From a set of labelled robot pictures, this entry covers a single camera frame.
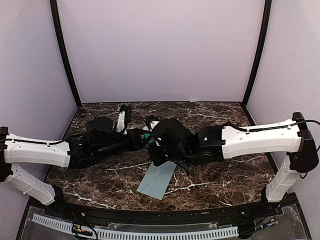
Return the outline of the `white green glue stick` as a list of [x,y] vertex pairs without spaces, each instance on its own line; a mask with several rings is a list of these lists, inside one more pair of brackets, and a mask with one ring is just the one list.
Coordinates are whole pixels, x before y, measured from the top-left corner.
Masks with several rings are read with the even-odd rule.
[[154,143],[154,139],[151,137],[151,131],[147,126],[144,126],[143,130],[144,130],[144,133],[143,133],[144,139],[147,140],[146,145],[149,147]]

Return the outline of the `teal envelope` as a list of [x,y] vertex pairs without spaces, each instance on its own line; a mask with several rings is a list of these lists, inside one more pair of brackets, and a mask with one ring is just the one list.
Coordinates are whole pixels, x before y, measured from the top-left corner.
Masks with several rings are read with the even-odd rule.
[[152,162],[136,191],[154,199],[162,200],[176,166],[171,161],[167,161],[160,166],[155,166]]

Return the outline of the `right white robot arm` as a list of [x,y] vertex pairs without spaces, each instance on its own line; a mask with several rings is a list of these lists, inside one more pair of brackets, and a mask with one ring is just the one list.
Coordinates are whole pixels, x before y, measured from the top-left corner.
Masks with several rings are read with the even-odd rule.
[[302,113],[295,112],[282,122],[244,127],[227,122],[193,134],[176,118],[150,116],[146,120],[152,139],[148,151],[155,166],[166,162],[198,166],[250,154],[285,152],[280,169],[261,193],[262,201],[255,205],[255,213],[266,217],[299,176],[320,162],[308,123]]

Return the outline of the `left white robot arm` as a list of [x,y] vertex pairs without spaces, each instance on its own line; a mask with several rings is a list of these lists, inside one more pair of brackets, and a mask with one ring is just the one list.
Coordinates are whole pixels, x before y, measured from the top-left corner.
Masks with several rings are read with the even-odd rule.
[[10,134],[0,128],[0,181],[50,206],[60,218],[71,213],[63,191],[36,178],[21,167],[21,163],[45,164],[68,169],[84,169],[123,152],[142,149],[150,140],[147,130],[127,129],[126,120],[116,125],[107,117],[86,123],[85,133],[58,141],[39,140]]

